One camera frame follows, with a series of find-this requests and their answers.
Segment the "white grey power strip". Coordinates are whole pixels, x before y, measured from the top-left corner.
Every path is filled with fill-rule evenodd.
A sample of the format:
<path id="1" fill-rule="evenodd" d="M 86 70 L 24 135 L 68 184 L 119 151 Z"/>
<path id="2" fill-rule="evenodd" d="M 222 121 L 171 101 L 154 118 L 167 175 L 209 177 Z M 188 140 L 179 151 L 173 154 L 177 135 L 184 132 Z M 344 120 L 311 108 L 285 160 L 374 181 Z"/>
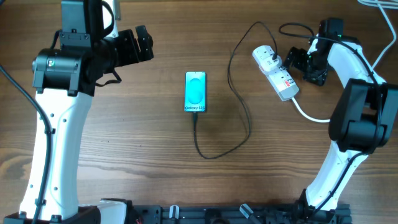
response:
<path id="1" fill-rule="evenodd" d="M 252 56 L 259 66 L 260 59 L 270 56 L 273 58 L 276 54 L 271 46 L 262 45 L 253 50 Z M 295 101 L 294 97 L 299 92 L 299 88 L 292 76 L 282 65 L 265 76 L 282 101 Z"/>

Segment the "smartphone with teal screen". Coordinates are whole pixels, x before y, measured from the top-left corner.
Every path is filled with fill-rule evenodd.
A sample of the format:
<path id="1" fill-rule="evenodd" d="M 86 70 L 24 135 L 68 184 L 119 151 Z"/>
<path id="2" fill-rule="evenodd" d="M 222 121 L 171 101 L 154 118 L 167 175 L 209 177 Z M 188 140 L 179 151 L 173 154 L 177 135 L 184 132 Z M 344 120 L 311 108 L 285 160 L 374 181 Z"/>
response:
<path id="1" fill-rule="evenodd" d="M 185 101 L 186 112 L 206 111 L 206 73 L 187 72 L 185 74 Z"/>

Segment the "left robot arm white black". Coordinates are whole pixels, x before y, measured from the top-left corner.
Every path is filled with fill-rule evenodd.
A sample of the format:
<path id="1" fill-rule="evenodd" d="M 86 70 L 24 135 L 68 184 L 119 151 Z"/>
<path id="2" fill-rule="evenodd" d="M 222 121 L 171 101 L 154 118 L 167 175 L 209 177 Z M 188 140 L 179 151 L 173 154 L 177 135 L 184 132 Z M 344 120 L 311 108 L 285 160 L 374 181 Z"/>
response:
<path id="1" fill-rule="evenodd" d="M 5 223 L 137 223 L 131 201 L 80 205 L 76 177 L 81 137 L 99 79 L 151 60 L 144 26 L 120 31 L 117 1 L 63 1 L 62 28 L 32 63 L 37 131 L 29 183 L 19 211 Z"/>

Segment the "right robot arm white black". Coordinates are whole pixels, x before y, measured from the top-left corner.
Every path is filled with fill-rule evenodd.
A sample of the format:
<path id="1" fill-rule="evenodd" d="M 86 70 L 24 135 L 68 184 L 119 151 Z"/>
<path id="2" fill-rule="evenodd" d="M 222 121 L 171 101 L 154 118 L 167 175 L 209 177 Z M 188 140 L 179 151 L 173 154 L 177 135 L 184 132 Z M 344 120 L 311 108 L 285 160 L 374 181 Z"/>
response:
<path id="1" fill-rule="evenodd" d="M 322 20 L 310 33 L 308 50 L 292 47 L 283 67 L 295 67 L 307 82 L 322 86 L 333 69 L 343 93 L 331 115 L 330 149 L 305 189 L 302 215 L 313 219 L 337 207 L 349 179 L 377 148 L 388 142 L 397 114 L 397 86 L 386 83 L 366 60 L 359 40 L 343 33 L 343 20 Z"/>

